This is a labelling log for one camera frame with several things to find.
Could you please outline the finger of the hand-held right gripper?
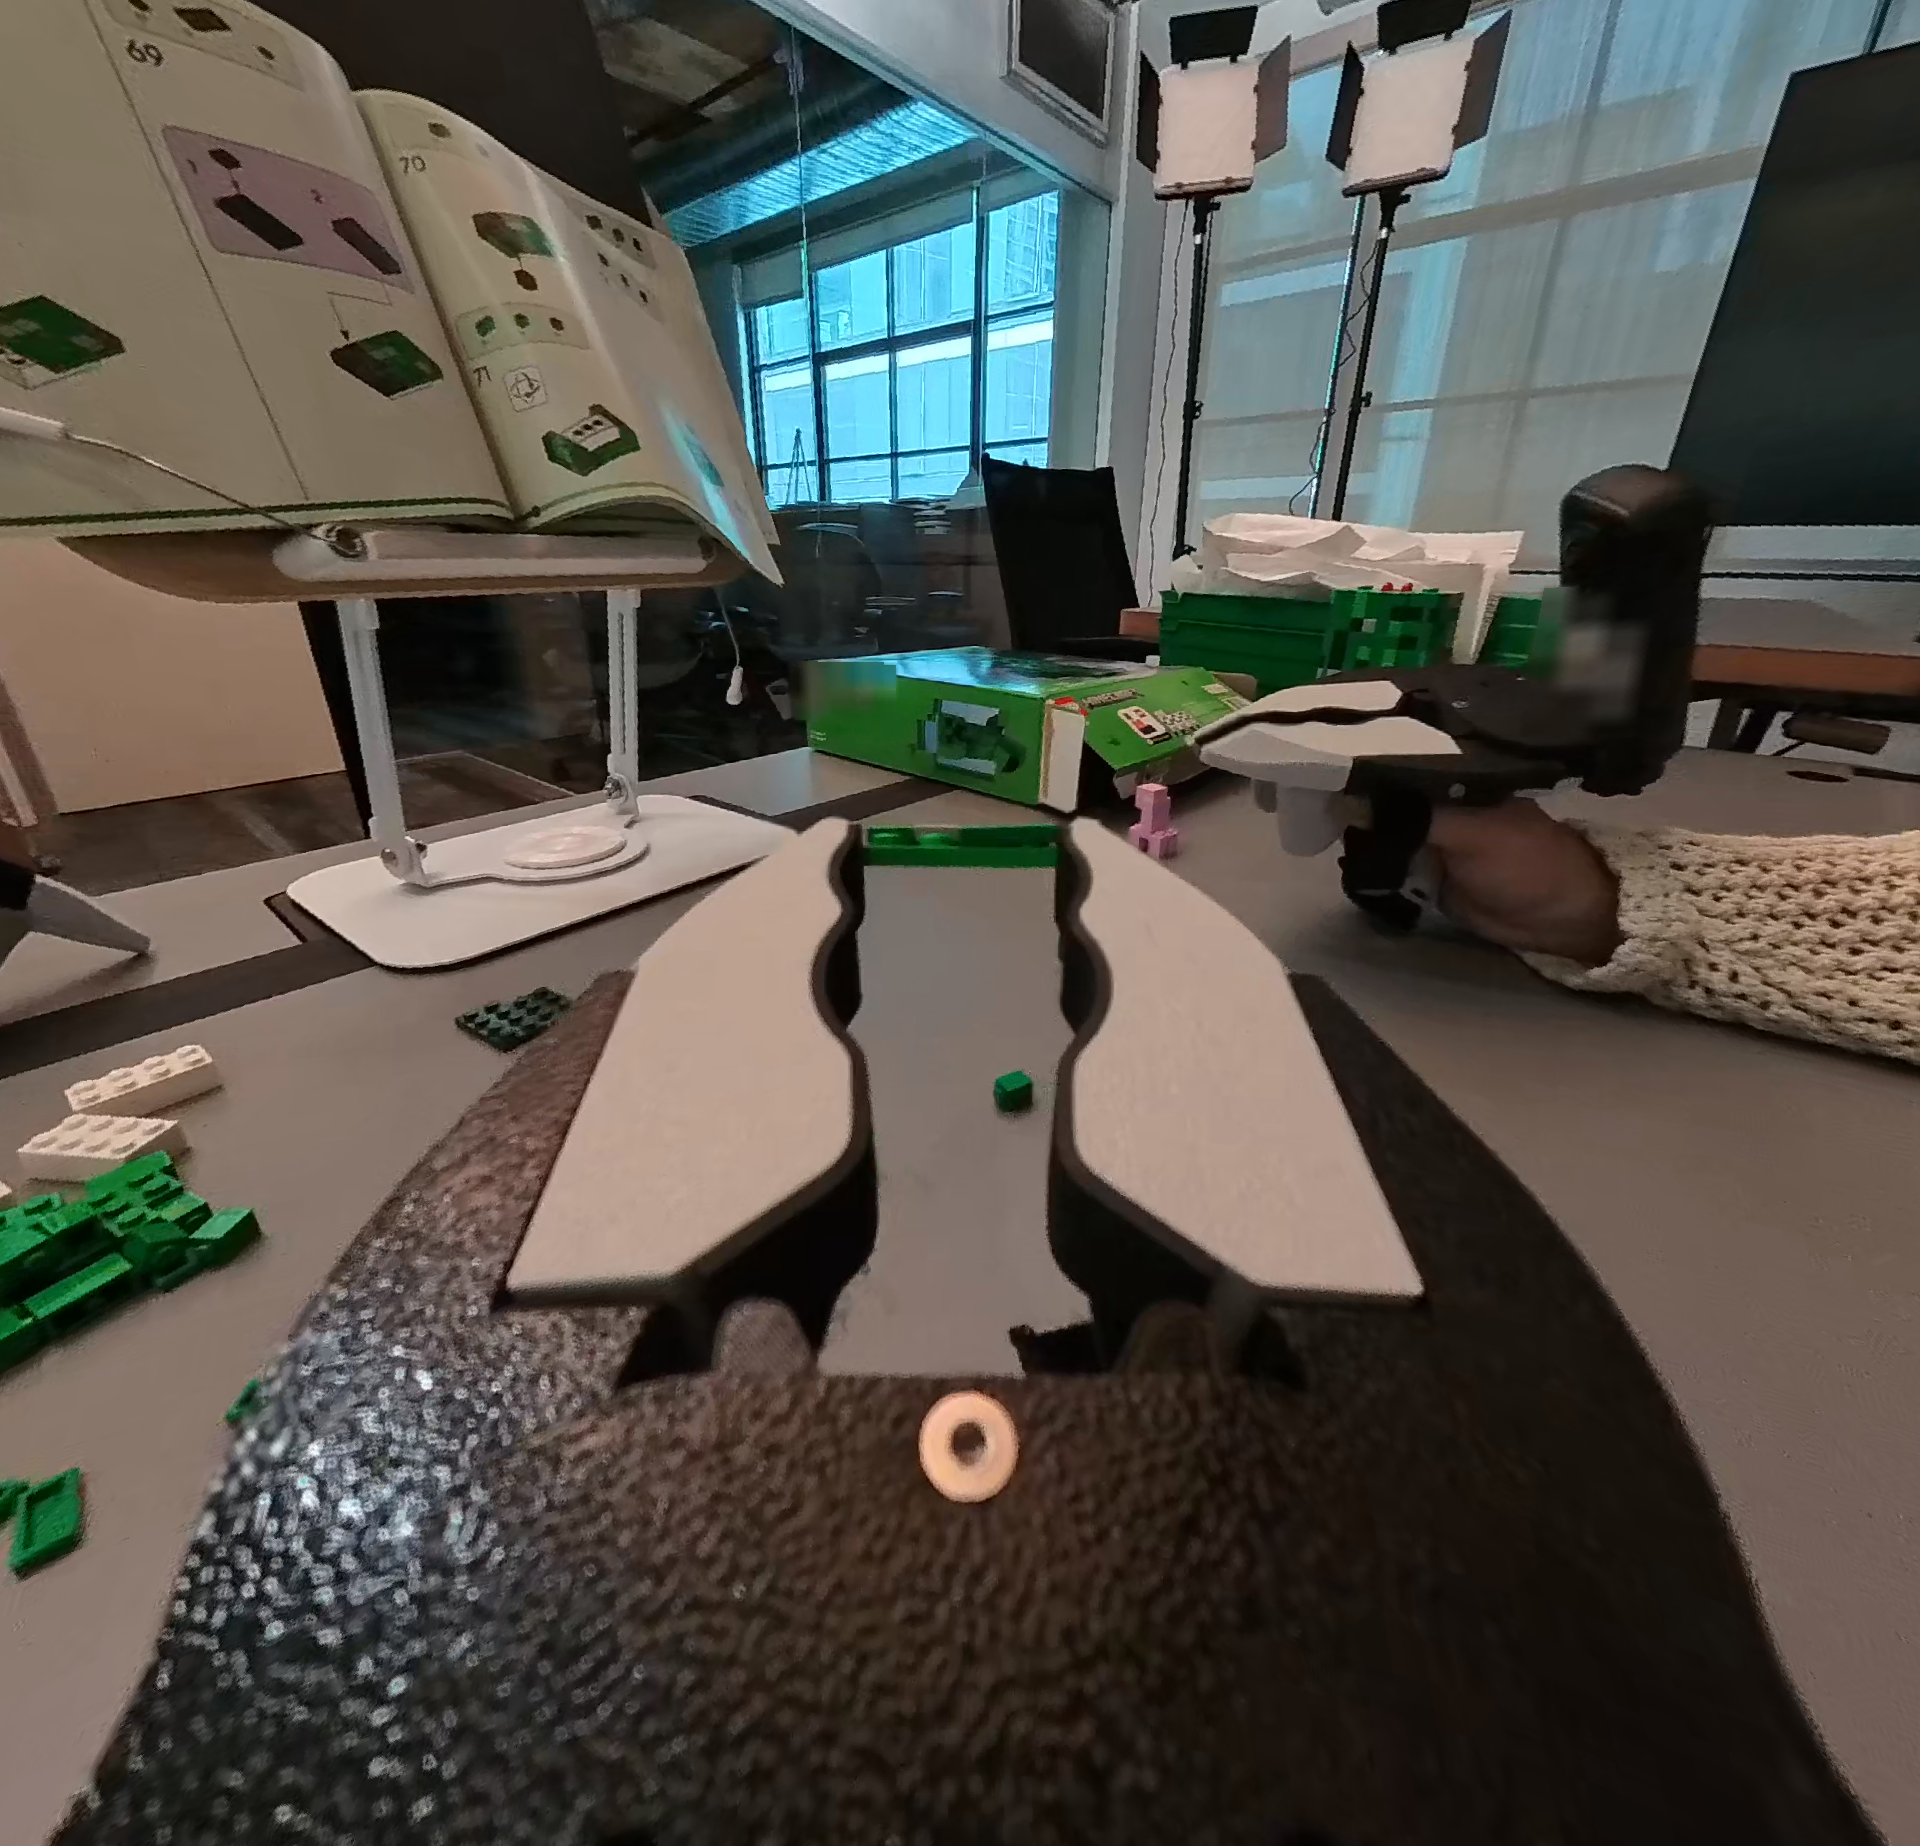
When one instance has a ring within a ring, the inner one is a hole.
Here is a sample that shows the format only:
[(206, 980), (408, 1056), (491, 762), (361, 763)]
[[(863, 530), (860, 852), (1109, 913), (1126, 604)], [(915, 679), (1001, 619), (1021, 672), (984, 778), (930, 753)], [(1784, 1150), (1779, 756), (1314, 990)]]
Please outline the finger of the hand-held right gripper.
[(1233, 724), (1251, 724), (1253, 720), (1312, 720), (1331, 719), (1353, 720), (1377, 713), (1396, 713), (1404, 705), (1405, 692), (1396, 681), (1381, 679), (1328, 679), (1278, 688), (1233, 717)]
[(1343, 791), (1365, 758), (1455, 756), (1458, 739), (1405, 713), (1236, 713), (1194, 739), (1215, 772), (1282, 791)]

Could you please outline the green blocky lego model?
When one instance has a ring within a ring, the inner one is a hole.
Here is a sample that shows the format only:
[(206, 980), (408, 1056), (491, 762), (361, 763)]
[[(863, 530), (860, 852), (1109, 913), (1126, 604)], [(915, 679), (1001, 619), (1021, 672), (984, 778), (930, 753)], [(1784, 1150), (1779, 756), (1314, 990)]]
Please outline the green blocky lego model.
[(1328, 594), (1321, 672), (1402, 672), (1452, 660), (1462, 594), (1341, 588)]

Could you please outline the white lego brick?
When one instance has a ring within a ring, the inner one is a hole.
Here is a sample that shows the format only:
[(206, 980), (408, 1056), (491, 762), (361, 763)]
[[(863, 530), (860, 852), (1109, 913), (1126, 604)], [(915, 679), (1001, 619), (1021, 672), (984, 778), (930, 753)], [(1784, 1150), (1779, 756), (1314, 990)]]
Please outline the white lego brick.
[(24, 1179), (70, 1184), (102, 1177), (152, 1156), (182, 1153), (188, 1141), (172, 1118), (70, 1114), (24, 1141), (17, 1162)]
[(224, 1090), (226, 1077), (203, 1045), (114, 1065), (64, 1090), (64, 1107), (81, 1118), (172, 1118), (172, 1108)]

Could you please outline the studio light on stand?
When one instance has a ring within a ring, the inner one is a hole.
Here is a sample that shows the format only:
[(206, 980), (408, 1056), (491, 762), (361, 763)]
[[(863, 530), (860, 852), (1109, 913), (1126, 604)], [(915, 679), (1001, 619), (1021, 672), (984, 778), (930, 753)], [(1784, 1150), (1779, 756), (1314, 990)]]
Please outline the studio light on stand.
[(1355, 202), (1353, 265), (1341, 325), (1357, 332), (1345, 359), (1343, 405), (1328, 424), (1316, 507), (1345, 513), (1359, 420), (1381, 313), (1381, 284), (1402, 209), (1418, 187), (1449, 179), (1455, 156), (1476, 146), (1491, 123), (1510, 13), (1471, 35), (1476, 0), (1386, 0), (1377, 50), (1347, 47), (1335, 95), (1326, 161), (1341, 196)]
[(1175, 16), (1171, 58), (1140, 63), (1135, 154), (1155, 199), (1182, 206), (1189, 228), (1189, 291), (1172, 555), (1191, 554), (1189, 507), (1207, 338), (1212, 222), (1253, 185), (1287, 139), (1291, 38), (1253, 53), (1257, 6)]

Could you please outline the wooden table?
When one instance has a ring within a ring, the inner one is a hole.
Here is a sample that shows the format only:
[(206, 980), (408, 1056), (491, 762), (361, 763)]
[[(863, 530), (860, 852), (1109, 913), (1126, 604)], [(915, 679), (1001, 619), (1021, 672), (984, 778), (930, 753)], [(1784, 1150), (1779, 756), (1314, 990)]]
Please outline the wooden table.
[(1785, 713), (1814, 709), (1874, 722), (1917, 722), (1917, 657), (1776, 643), (1699, 643), (1692, 701), (1715, 701), (1707, 747), (1756, 755)]

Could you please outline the open lego instruction booklet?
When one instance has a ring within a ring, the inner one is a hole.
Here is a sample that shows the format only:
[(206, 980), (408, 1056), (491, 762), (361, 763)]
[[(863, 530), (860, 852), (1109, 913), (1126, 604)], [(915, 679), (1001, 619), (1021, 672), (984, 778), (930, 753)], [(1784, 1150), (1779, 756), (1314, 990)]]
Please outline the open lego instruction booklet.
[(4, 535), (206, 602), (780, 586), (687, 260), (248, 0), (4, 0)]

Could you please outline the grey wall vent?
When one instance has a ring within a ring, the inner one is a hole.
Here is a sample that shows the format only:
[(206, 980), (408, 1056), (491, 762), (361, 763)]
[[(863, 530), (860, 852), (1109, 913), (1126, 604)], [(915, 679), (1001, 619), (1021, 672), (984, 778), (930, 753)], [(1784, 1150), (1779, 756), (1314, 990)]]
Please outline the grey wall vent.
[(1006, 77), (1096, 146), (1112, 131), (1117, 0), (1006, 0)]

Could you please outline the black office chair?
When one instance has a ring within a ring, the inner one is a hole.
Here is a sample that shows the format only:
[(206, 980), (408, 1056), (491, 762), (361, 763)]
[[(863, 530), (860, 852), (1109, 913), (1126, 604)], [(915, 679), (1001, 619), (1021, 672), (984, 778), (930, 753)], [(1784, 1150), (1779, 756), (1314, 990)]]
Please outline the black office chair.
[(1032, 467), (982, 458), (991, 535), (1012, 649), (1144, 660), (1119, 631), (1135, 604), (1112, 467)]

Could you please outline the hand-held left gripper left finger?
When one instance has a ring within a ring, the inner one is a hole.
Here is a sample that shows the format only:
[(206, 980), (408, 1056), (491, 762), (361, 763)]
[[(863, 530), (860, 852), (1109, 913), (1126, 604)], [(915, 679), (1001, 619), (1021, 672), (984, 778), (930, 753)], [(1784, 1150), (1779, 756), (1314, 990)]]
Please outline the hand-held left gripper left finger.
[(858, 827), (822, 818), (644, 957), (503, 1281), (513, 1306), (743, 1300), (826, 1330), (877, 1243)]

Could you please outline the pile of green lego pieces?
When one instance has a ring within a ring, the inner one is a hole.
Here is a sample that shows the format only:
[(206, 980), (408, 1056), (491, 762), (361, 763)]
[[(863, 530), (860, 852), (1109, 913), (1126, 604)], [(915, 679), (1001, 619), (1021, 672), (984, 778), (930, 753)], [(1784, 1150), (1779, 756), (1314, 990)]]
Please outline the pile of green lego pieces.
[(35, 1366), (129, 1306), (216, 1274), (263, 1242), (251, 1208), (218, 1210), (174, 1151), (3, 1210), (3, 1375)]

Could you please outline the green plastic crate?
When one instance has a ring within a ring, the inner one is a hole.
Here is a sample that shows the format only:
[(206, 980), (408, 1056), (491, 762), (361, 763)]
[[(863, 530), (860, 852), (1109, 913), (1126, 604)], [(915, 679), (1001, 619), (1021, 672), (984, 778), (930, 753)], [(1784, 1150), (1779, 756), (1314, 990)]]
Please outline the green plastic crate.
[(1171, 589), (1159, 609), (1159, 658), (1165, 665), (1250, 676), (1260, 694), (1328, 678), (1321, 672), (1328, 594), (1308, 599)]

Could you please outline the person's right hand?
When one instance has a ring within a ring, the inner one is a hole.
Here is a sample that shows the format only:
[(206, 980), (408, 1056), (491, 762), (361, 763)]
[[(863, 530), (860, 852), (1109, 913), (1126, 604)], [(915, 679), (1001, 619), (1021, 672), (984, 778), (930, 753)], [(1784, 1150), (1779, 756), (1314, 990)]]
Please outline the person's right hand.
[(1427, 822), (1442, 912), (1515, 954), (1581, 969), (1622, 944), (1621, 881), (1595, 845), (1539, 805), (1445, 805)]

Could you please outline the large black monitor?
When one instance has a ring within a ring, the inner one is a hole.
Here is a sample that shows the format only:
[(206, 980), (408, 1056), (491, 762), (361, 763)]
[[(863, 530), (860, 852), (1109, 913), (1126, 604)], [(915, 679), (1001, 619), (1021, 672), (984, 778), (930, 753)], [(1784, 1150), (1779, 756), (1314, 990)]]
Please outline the large black monitor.
[(1914, 43), (1792, 75), (1667, 466), (1722, 527), (1916, 527)]

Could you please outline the green lego base build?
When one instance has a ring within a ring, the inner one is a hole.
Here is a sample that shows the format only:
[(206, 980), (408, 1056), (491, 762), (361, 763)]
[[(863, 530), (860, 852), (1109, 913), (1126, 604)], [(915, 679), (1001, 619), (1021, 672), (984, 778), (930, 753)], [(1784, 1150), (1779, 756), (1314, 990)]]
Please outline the green lego base build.
[(912, 871), (1054, 871), (1060, 827), (1023, 826), (863, 826), (870, 869)]

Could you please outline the grey black wedge-shaped stand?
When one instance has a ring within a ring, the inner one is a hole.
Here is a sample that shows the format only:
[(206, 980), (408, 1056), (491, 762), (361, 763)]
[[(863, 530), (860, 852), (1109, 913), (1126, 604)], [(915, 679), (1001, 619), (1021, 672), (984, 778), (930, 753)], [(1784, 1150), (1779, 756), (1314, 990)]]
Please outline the grey black wedge-shaped stand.
[(3, 822), (3, 963), (26, 937), (55, 937), (87, 947), (141, 957), (152, 940), (105, 906), (38, 869), (29, 834)]

